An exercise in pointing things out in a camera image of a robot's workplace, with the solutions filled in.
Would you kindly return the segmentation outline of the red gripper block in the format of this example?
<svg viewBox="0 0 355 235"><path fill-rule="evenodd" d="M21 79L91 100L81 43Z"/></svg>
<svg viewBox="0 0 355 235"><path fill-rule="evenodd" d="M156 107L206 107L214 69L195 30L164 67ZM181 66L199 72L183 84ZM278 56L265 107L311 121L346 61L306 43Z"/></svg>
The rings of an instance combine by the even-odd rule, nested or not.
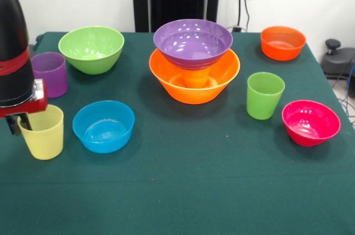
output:
<svg viewBox="0 0 355 235"><path fill-rule="evenodd" d="M32 130L28 114L44 111L48 105L47 86L43 79L35 79L29 98L16 101L13 105L1 106L1 119L5 118L12 135L18 136L21 130L12 115L18 115L21 127Z"/></svg>

